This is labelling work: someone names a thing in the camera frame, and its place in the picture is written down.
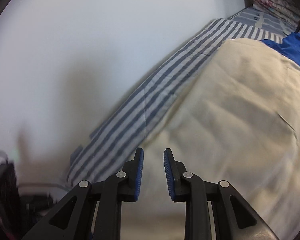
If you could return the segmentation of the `beige and blue jacket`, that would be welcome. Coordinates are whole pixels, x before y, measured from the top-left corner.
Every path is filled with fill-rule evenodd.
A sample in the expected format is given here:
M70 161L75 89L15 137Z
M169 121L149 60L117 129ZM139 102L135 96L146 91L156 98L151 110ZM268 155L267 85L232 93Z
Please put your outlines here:
M139 200L122 239L183 239L163 152L205 181L228 181L279 239L300 231L300 66L261 41L227 40L141 144Z

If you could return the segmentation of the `striped blue bed sheet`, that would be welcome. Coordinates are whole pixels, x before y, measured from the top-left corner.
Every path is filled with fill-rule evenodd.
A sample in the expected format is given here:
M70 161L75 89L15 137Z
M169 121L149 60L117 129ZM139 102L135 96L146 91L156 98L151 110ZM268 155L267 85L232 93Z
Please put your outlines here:
M295 27L266 12L247 8L209 23L160 65L71 155L66 184L96 182L118 171L151 133L185 86L229 39L281 42Z

